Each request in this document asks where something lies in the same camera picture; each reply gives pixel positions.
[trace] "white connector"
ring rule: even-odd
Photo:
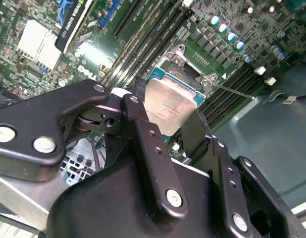
[[[276,79],[274,77],[270,77],[269,79],[264,81],[264,83],[266,83],[269,86],[272,86],[275,82],[276,82]]]

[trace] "heatsink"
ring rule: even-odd
[[[17,50],[23,57],[54,69],[61,51],[55,47],[57,36],[36,20],[29,20],[24,28]]]

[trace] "black cable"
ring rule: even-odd
[[[96,172],[98,172],[100,171],[100,163],[99,163],[96,145],[91,138],[87,137],[86,139],[90,142],[90,145],[92,146],[93,156],[94,156],[94,161],[95,161],[95,168],[96,168]]]

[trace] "mounting screw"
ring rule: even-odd
[[[135,97],[135,96],[131,96],[130,99],[131,99],[131,101],[134,102],[134,103],[139,103],[139,100],[138,100],[137,97]]]
[[[234,221],[234,224],[242,230],[243,232],[246,232],[248,230],[248,226],[246,221],[238,214],[233,214],[232,219]]]
[[[33,147],[41,153],[48,154],[55,150],[56,144],[52,139],[47,137],[40,137],[33,142]]]
[[[0,142],[9,142],[15,137],[15,131],[7,126],[0,126]]]
[[[166,198],[173,207],[180,207],[182,205],[181,195],[173,189],[169,189],[166,192]]]
[[[245,163],[247,166],[249,166],[249,167],[252,166],[251,163],[250,163],[250,161],[247,160],[246,158],[244,158],[243,161],[244,161],[244,163]]]
[[[101,85],[99,85],[99,84],[94,85],[94,89],[95,89],[96,91],[100,92],[100,93],[103,93],[103,92],[104,92],[103,87],[102,87]]]

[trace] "motherboard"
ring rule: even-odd
[[[167,140],[174,134],[173,142],[192,109],[200,108],[218,128],[304,53],[305,2],[0,0],[1,86],[27,99],[86,78],[110,89],[148,79],[148,85],[171,89],[161,104],[179,107],[185,98],[191,105],[184,115],[169,112],[180,117],[163,133]],[[150,81],[156,71],[161,78]],[[152,95],[148,103],[156,100]]]

